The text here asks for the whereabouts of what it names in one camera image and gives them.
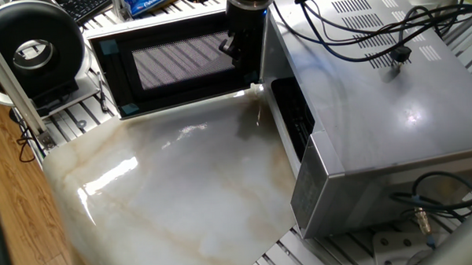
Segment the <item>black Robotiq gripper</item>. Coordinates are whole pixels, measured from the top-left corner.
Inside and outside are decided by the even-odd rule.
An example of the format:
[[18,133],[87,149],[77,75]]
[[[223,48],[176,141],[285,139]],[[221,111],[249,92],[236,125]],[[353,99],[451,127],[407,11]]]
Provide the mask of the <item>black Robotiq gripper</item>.
[[266,9],[248,10],[237,6],[227,7],[230,37],[219,44],[232,65],[238,65],[240,50],[240,70],[244,75],[260,74],[261,48]]

